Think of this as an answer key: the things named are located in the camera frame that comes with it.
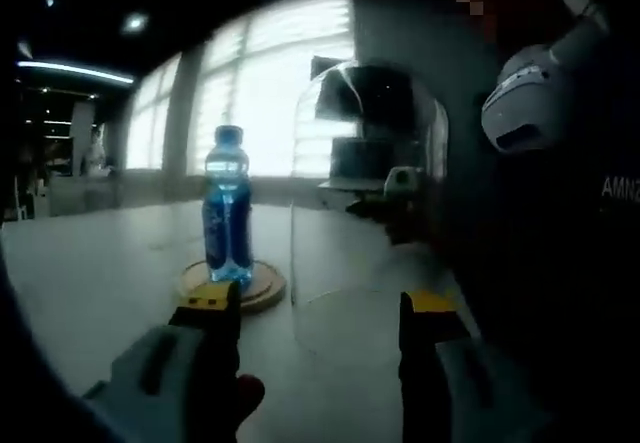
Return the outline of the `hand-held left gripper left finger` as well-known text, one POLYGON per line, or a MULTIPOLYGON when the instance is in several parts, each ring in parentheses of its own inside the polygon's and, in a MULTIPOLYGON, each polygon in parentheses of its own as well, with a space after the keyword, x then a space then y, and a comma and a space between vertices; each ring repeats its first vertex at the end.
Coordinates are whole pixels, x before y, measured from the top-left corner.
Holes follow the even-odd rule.
POLYGON ((112 362, 87 401, 127 442, 233 442, 239 334, 238 283, 202 284, 112 362))

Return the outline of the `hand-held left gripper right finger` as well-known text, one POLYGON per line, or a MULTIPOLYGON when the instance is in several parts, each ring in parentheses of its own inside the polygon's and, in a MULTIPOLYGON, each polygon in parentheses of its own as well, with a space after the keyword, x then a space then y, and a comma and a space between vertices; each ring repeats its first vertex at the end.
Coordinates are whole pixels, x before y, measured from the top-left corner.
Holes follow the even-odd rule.
POLYGON ((401 294, 399 351, 405 442, 533 442, 550 423, 525 371, 472 337, 446 297, 401 294))

